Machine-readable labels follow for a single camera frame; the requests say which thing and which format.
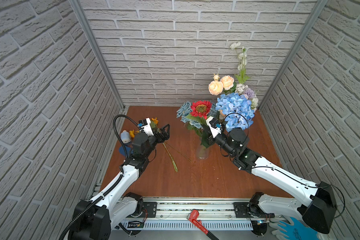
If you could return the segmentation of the clear ribbed glass vase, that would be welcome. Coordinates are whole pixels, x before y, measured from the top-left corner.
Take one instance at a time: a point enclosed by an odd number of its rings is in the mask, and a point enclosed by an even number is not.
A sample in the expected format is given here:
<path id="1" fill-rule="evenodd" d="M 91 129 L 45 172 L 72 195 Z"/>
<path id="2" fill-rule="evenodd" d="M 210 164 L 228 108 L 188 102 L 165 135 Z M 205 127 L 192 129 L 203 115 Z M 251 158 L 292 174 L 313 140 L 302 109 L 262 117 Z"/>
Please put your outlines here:
<path id="1" fill-rule="evenodd" d="M 197 158 L 200 160 L 206 160 L 209 157 L 210 149 L 204 145 L 199 145 L 197 148 Z"/>

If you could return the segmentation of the dusty blue hydrangea flower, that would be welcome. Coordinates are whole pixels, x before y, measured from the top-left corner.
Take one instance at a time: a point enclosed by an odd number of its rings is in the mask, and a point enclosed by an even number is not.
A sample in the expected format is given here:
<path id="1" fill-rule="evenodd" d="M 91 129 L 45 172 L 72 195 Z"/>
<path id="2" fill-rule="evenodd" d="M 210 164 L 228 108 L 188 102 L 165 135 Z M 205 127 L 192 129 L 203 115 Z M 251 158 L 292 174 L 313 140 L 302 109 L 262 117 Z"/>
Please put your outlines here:
<path id="1" fill-rule="evenodd" d="M 197 129 L 201 129 L 201 124 L 195 120 L 190 120 L 187 118 L 188 115 L 191 114 L 192 112 L 192 108 L 191 108 L 192 103 L 191 102 L 185 102 L 178 110 L 177 110 L 177 118 L 181 118 L 181 121 L 183 123 L 188 123 L 190 126 L 197 128 Z"/>

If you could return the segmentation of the red sunflower stem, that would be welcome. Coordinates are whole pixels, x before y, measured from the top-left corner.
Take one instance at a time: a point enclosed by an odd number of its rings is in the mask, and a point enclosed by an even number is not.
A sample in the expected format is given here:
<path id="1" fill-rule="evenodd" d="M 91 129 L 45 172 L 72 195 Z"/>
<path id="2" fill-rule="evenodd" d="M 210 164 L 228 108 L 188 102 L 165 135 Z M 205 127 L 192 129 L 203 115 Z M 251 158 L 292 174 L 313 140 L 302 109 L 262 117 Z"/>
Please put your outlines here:
<path id="1" fill-rule="evenodd" d="M 192 103 L 191 108 L 192 112 L 187 116 L 187 118 L 199 122 L 202 127 L 201 129 L 197 129 L 189 125 L 189 129 L 194 130 L 196 134 L 201 137 L 201 145 L 205 146 L 205 132 L 209 129 L 206 120 L 209 116 L 211 116 L 213 104 L 209 101 L 197 101 Z"/>

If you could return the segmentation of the pink white hydrangea bouquet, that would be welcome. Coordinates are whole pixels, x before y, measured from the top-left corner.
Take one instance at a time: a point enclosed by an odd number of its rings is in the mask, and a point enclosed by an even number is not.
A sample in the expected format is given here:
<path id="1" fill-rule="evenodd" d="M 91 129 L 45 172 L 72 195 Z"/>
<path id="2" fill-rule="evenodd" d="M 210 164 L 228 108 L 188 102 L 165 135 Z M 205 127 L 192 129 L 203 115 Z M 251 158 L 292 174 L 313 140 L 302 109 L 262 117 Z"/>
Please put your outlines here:
<path id="1" fill-rule="evenodd" d="M 237 84 L 235 93 L 238 95 L 243 95 L 247 100 L 251 101 L 251 109 L 256 111 L 259 99 L 257 98 L 257 95 L 254 90 L 252 90 L 248 85 L 243 84 Z"/>

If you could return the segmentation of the peach rose flower stem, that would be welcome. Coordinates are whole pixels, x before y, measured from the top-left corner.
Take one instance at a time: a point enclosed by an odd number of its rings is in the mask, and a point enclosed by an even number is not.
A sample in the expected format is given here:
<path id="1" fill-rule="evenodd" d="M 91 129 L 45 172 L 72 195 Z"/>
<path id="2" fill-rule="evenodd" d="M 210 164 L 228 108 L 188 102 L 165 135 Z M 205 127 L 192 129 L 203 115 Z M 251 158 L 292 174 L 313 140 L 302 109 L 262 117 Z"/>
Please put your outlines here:
<path id="1" fill-rule="evenodd" d="M 235 91 L 235 80 L 231 76 L 223 76 L 214 74 L 213 81 L 209 83 L 208 90 L 211 95 L 232 93 Z"/>

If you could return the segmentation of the white poppy flower stem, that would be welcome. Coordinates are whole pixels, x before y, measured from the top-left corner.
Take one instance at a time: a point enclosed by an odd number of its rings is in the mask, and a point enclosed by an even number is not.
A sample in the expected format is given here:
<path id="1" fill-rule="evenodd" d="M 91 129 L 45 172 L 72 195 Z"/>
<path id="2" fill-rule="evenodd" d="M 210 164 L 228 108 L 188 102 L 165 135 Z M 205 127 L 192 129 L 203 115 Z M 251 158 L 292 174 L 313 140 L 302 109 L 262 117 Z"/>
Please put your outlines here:
<path id="1" fill-rule="evenodd" d="M 237 58 L 239 61 L 239 64 L 237 67 L 239 74 L 236 76 L 236 78 L 239 81 L 239 83 L 243 85 L 249 79 L 249 76 L 247 75 L 247 68 L 246 68 L 247 63 L 248 63 L 248 60 L 247 60 L 248 51 L 246 48 L 242 47 L 241 42 L 232 43 L 230 45 L 230 49 L 236 51 Z"/>

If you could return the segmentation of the orange sunflower stem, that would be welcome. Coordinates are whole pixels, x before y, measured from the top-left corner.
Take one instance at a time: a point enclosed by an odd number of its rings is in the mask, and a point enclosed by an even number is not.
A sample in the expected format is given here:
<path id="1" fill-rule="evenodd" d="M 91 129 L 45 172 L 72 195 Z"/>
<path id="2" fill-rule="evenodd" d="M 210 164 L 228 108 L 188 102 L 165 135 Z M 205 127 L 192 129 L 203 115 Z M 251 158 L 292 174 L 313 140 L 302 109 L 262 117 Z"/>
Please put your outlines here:
<path id="1" fill-rule="evenodd" d="M 157 118 L 151 118 L 151 122 L 153 122 L 155 125 L 158 125 L 158 123 L 159 123 Z"/>

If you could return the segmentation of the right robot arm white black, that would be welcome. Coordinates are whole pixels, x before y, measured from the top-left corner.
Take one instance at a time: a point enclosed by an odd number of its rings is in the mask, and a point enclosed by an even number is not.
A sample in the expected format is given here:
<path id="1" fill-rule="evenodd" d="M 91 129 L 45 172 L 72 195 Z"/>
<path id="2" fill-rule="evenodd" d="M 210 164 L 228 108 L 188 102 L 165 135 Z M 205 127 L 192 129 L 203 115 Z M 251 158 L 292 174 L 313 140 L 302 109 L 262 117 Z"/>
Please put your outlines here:
<path id="1" fill-rule="evenodd" d="M 339 217 L 334 185 L 317 184 L 278 167 L 247 147 L 249 140 L 243 130 L 233 129 L 226 135 L 223 125 L 214 117 L 208 117 L 202 127 L 208 145 L 217 144 L 240 171 L 262 178 L 291 195 L 280 198 L 256 193 L 248 206 L 251 213 L 281 214 L 303 221 L 318 233 L 330 233 L 335 218 Z"/>

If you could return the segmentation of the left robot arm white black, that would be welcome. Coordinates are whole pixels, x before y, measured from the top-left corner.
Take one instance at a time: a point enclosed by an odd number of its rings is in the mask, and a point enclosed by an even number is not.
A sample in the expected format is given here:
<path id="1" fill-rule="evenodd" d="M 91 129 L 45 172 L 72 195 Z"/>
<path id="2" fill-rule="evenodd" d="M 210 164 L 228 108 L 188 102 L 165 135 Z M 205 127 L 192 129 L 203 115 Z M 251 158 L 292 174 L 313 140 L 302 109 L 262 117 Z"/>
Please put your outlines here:
<path id="1" fill-rule="evenodd" d="M 126 217 L 143 211 L 142 196 L 123 194 L 146 170 L 157 144 L 170 138 L 170 125 L 152 128 L 151 120 L 146 118 L 135 126 L 139 133 L 132 140 L 130 150 L 122 144 L 126 158 L 119 173 L 97 195 L 76 205 L 71 222 L 59 237 L 61 240 L 107 240 Z"/>

